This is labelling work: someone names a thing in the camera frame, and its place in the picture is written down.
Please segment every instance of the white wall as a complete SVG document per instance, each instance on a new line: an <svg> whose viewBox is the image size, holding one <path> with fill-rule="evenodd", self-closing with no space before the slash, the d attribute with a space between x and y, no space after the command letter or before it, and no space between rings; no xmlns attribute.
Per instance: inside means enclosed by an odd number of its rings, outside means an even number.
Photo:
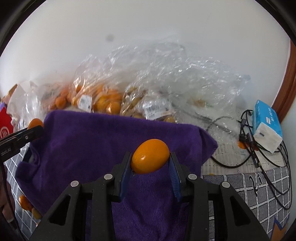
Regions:
<svg viewBox="0 0 296 241"><path fill-rule="evenodd" d="M47 0L0 58L0 95L14 83L74 69L90 53L104 57L120 45L169 36L192 54L249 74L243 93L248 107L257 99L272 104L284 76L289 38L254 0Z"/></svg>
<svg viewBox="0 0 296 241"><path fill-rule="evenodd" d="M283 131L283 139L289 154L289 163L292 176L293 201L289 218L289 225L291 225L296 218L296 100L294 100L288 114L281 123L281 128Z"/></svg>

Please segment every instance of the white logo on red bag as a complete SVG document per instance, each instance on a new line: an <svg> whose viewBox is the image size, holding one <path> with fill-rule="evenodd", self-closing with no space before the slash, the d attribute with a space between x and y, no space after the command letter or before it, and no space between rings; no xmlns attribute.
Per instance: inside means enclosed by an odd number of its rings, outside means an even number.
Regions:
<svg viewBox="0 0 296 241"><path fill-rule="evenodd" d="M0 130L0 138L4 138L9 135L9 130L6 126L2 127Z"/></svg>

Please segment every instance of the silver screw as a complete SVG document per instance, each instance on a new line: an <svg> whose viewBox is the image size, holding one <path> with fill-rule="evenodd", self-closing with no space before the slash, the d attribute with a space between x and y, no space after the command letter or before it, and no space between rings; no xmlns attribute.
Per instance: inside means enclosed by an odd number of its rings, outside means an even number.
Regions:
<svg viewBox="0 0 296 241"><path fill-rule="evenodd" d="M77 187L79 184L79 181L73 181L71 182L71 187Z"/></svg>
<svg viewBox="0 0 296 241"><path fill-rule="evenodd" d="M196 176L195 174L189 174L189 175L188 175L188 178L189 178L190 180L195 180L195 179L197 179L197 176Z"/></svg>
<svg viewBox="0 0 296 241"><path fill-rule="evenodd" d="M105 180L110 180L110 179L112 179L112 178L113 178L112 174L106 174L106 175L104 176L104 179L105 179Z"/></svg>
<svg viewBox="0 0 296 241"><path fill-rule="evenodd" d="M222 187L229 188L230 187L229 182L222 182Z"/></svg>

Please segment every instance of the white tissue package end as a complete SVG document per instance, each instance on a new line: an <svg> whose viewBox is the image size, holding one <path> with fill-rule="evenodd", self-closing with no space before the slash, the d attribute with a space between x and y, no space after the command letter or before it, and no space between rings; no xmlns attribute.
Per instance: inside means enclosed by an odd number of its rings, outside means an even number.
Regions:
<svg viewBox="0 0 296 241"><path fill-rule="evenodd" d="M253 135L255 141L271 153L283 140L276 112L261 100L257 100L253 110Z"/></svg>

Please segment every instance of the barcode label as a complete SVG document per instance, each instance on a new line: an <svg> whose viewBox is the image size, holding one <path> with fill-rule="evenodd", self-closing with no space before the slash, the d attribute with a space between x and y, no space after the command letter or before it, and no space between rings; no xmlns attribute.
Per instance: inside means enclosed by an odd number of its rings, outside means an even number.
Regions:
<svg viewBox="0 0 296 241"><path fill-rule="evenodd" d="M156 120L160 117L168 115L169 108L166 106L152 105L144 109L146 119Z"/></svg>
<svg viewBox="0 0 296 241"><path fill-rule="evenodd" d="M78 109L84 110L86 112L91 112L91 102L92 97L88 95L82 95L79 103L78 103Z"/></svg>

